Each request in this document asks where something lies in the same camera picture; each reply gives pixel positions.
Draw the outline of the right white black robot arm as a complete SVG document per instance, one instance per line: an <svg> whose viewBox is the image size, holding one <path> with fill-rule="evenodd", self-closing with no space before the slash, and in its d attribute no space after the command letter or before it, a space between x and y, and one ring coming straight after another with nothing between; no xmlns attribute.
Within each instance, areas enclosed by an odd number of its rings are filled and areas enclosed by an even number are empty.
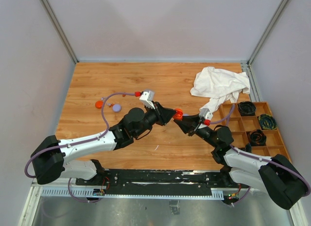
<svg viewBox="0 0 311 226"><path fill-rule="evenodd" d="M213 146L212 157L227 170L220 175L225 187L247 185L267 193L283 209L310 195L310 184L285 156L259 156L234 147L229 127L217 125L211 129L199 115L174 116L173 121L183 133L197 135Z"/></svg>

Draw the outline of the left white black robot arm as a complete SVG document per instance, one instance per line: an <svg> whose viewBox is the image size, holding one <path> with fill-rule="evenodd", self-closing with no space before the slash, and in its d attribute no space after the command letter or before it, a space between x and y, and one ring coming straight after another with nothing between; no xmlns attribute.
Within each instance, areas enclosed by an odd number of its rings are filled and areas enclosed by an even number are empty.
<svg viewBox="0 0 311 226"><path fill-rule="evenodd" d="M129 146L151 132L154 124L166 125L175 114L176 110L155 102L154 108L130 109L118 124L94 135L63 140L47 136L30 158L37 183L45 185L62 177L81 178L99 185L104 180L99 162L83 162L80 157Z"/></svg>

